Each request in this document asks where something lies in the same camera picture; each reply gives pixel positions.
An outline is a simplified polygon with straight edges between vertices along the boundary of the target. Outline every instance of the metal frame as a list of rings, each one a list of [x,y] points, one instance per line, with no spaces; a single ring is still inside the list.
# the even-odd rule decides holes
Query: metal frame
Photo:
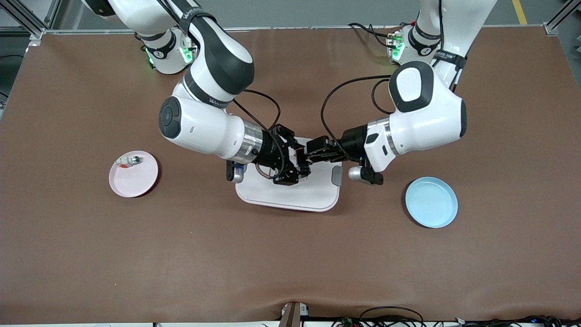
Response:
[[[0,6],[30,33],[30,38],[40,40],[48,30],[48,26],[20,0],[0,0]]]
[[[548,22],[543,23],[547,36],[557,36],[557,26],[581,5],[581,0],[569,0],[559,12]]]
[[[60,5],[63,3],[63,0],[51,0],[51,7],[48,9],[48,13],[46,13],[46,17],[44,18],[45,24],[49,28],[54,27],[55,17],[60,8]]]
[[[224,29],[226,32],[247,32],[252,30],[270,30],[270,27],[230,27]],[[45,34],[56,35],[107,35],[107,34],[134,34],[132,30],[47,30]]]

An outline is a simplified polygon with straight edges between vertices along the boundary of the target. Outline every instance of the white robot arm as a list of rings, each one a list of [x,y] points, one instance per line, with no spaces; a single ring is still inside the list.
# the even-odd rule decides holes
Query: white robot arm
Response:
[[[389,94],[395,112],[346,130],[338,140],[339,145],[326,137],[315,139],[307,143],[307,153],[316,158],[322,152],[331,152],[337,153],[332,160],[357,161],[359,166],[349,170],[349,178],[379,185],[383,184],[381,172],[398,155],[459,140],[467,128],[466,106],[450,87],[457,84],[466,54],[495,3],[496,0],[420,0],[418,21],[413,29],[407,29],[408,37],[419,39],[421,31],[426,30],[435,33],[435,21],[443,27],[439,35],[442,49],[430,47],[434,50],[433,64],[427,63],[426,58],[430,56],[421,57],[421,48],[408,48],[406,56],[401,52],[402,58],[413,59],[402,64],[390,78]],[[443,12],[441,24],[439,15],[436,19],[433,15],[440,11]]]
[[[281,125],[266,131],[226,113],[234,98],[254,80],[248,51],[226,33],[194,0],[84,0],[95,13],[116,16],[140,36],[162,73],[184,67],[178,33],[196,42],[197,58],[164,102],[159,128],[169,141],[227,160],[227,179],[239,183],[243,166],[272,168],[275,184],[292,185],[310,173],[306,159],[296,168],[287,147],[302,148],[294,133]]]

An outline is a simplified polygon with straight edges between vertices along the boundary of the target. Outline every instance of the table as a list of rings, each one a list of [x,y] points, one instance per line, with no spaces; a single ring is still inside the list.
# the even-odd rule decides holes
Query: table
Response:
[[[251,88],[279,101],[301,137],[324,134],[333,87],[394,69],[360,30],[233,35],[256,61]],[[244,203],[223,160],[165,140],[159,107],[181,75],[146,61],[132,35],[45,35],[26,55],[0,121],[0,323],[270,320],[291,300],[312,315],[403,305],[429,320],[579,316],[581,94],[542,27],[483,29],[457,89],[464,138],[397,158],[382,187],[344,176],[320,214]],[[381,116],[373,83],[330,100],[337,134]],[[238,99],[275,116],[265,99]],[[386,84],[378,102],[393,109]],[[161,168],[135,199],[107,180],[130,150]],[[404,191],[421,176],[456,192],[448,227],[407,216]]]

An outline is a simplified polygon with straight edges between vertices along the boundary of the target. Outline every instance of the wire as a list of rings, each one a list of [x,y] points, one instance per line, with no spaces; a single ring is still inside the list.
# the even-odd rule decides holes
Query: wire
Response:
[[[466,323],[463,324],[462,327],[492,327],[492,326],[512,327],[513,325],[521,327],[519,323],[542,324],[543,327],[561,327],[563,325],[565,325],[566,327],[573,327],[581,324],[581,318],[578,318],[576,320],[567,320],[559,319],[554,316],[531,315],[528,317],[515,320],[492,319],[488,321],[466,321]]]
[[[375,31],[375,29],[373,28],[373,25],[371,25],[371,24],[369,24],[369,27],[368,28],[366,28],[365,26],[363,26],[360,23],[350,23],[348,26],[351,26],[351,27],[353,27],[353,26],[361,27],[367,33],[373,34],[375,36],[375,39],[379,42],[379,44],[383,45],[384,47],[390,48],[390,49],[395,49],[396,48],[394,45],[390,45],[390,44],[387,44],[387,43],[382,42],[379,39],[379,37],[380,36],[381,37],[388,37],[388,35],[387,34],[384,34],[384,33],[377,33]]]
[[[276,179],[278,177],[280,177],[282,175],[282,171],[284,170],[285,167],[285,156],[282,153],[282,147],[281,145],[278,143],[278,140],[276,137],[274,137],[274,135],[272,135],[272,133],[270,132],[270,130],[268,130],[256,117],[254,117],[254,115],[252,115],[248,110],[246,110],[246,108],[244,108],[240,102],[238,102],[236,99],[234,99],[234,103],[240,107],[240,109],[242,111],[244,111],[245,114],[248,115],[248,117],[252,118],[253,121],[255,121],[260,127],[262,127],[262,129],[268,133],[268,135],[272,138],[272,141],[274,142],[274,144],[276,144],[277,148],[278,148],[278,152],[281,155],[281,168],[278,170],[278,173],[276,173],[274,176],[269,176],[268,179]]]
[[[375,36],[375,39],[379,42],[379,44],[383,45],[384,47],[390,48],[390,49],[395,49],[396,48],[395,45],[383,43],[379,39],[378,34],[375,32],[375,30],[373,29],[373,26],[371,26],[371,24],[369,24],[369,28],[371,29],[371,32],[373,33],[373,35]]]
[[[167,0],[157,0],[157,2],[162,6],[162,8],[170,15],[170,17],[173,20],[175,20],[176,22],[179,22],[180,21],[180,19],[178,18],[178,16],[171,9],[171,5],[167,2]]]
[[[368,312],[375,311],[375,310],[382,310],[382,309],[397,309],[397,310],[404,310],[404,311],[413,312],[414,314],[416,314],[420,318],[420,321],[422,323],[422,326],[425,326],[425,324],[424,324],[424,317],[418,311],[412,310],[412,309],[408,309],[408,308],[404,308],[404,307],[397,307],[395,305],[386,305],[386,306],[383,306],[383,307],[375,307],[375,308],[367,309],[367,310],[363,311],[359,315],[359,319],[361,319],[363,317],[363,315],[366,314],[366,313],[368,313]]]
[[[361,29],[363,29],[364,31],[366,31],[367,33],[377,34],[378,36],[381,36],[381,37],[388,37],[387,34],[373,32],[372,30],[368,29],[367,27],[363,26],[363,24],[360,24],[360,23],[350,23],[347,26],[351,26],[351,27],[357,26],[357,27],[360,27]]]
[[[379,86],[381,83],[384,83],[384,82],[387,82],[387,81],[389,81],[389,79],[383,79],[383,80],[380,80],[379,82],[375,83],[375,85],[374,85],[374,86],[373,86],[373,88],[371,89],[371,102],[373,102],[373,105],[374,105],[374,106],[377,108],[377,110],[379,110],[379,111],[381,111],[381,112],[385,113],[386,115],[391,115],[391,114],[392,114],[392,113],[394,113],[395,111],[393,111],[393,112],[385,111],[385,110],[383,110],[383,109],[382,109],[382,108],[381,108],[381,107],[380,107],[380,106],[377,104],[377,102],[375,101],[375,90],[377,89],[377,87],[378,87],[378,86]]]
[[[440,49],[444,50],[444,23],[442,18],[442,0],[438,0],[438,15],[440,16]],[[436,67],[440,59],[436,59],[432,67]]]
[[[331,96],[333,95],[333,93],[337,92],[338,89],[342,88],[343,86],[350,84],[350,83],[354,83],[357,81],[365,81],[365,80],[375,80],[375,79],[387,79],[390,78],[391,75],[377,75],[377,76],[367,76],[367,77],[359,77],[357,79],[352,79],[352,80],[348,80],[346,82],[343,82],[341,84],[339,84],[338,86],[336,86],[331,92],[329,92],[329,94],[327,95],[325,101],[323,102],[323,106],[321,107],[321,123],[323,124],[323,127],[325,128],[325,130],[327,131],[327,133],[329,133],[329,135],[331,136],[331,138],[333,139],[333,141],[335,141],[335,143],[337,144],[337,146],[341,149],[341,151],[343,151],[343,154],[345,154],[345,157],[347,159],[349,159],[350,161],[354,161],[357,162],[356,160],[354,160],[353,158],[351,158],[351,156],[347,153],[347,151],[345,151],[345,149],[343,149],[343,146],[341,145],[341,143],[339,143],[339,141],[337,140],[337,138],[335,137],[335,135],[333,134],[333,132],[331,131],[331,129],[329,128],[329,126],[327,126],[327,123],[325,122],[325,107],[327,106],[327,102],[329,102],[329,99],[331,98]]]
[[[254,163],[254,167],[256,168],[256,171],[258,172],[258,174],[260,174],[260,176],[266,178],[266,179],[270,179],[270,175],[265,173],[262,168],[260,167],[260,165],[258,164],[258,162]]]
[[[272,129],[274,127],[274,125],[276,125],[278,123],[278,118],[280,118],[280,116],[281,116],[281,106],[278,105],[278,102],[275,99],[271,98],[268,94],[264,94],[264,93],[259,92],[259,91],[245,89],[245,90],[243,90],[243,92],[248,92],[248,93],[254,93],[254,94],[261,95],[261,96],[269,99],[270,101],[272,101],[272,103],[275,106],[277,106],[277,117],[272,122],[272,125],[270,125],[270,127],[268,128],[268,129]]]
[[[6,55],[6,56],[0,56],[0,59],[1,58],[8,58],[8,57],[21,57],[21,58],[24,58],[23,55]]]

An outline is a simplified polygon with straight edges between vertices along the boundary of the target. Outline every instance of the pink plate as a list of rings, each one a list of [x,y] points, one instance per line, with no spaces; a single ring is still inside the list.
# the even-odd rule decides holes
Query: pink plate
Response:
[[[158,173],[157,160],[145,151],[131,151],[121,157],[125,155],[138,156],[142,161],[129,168],[121,168],[113,163],[109,171],[109,185],[118,196],[138,197],[155,184]]]

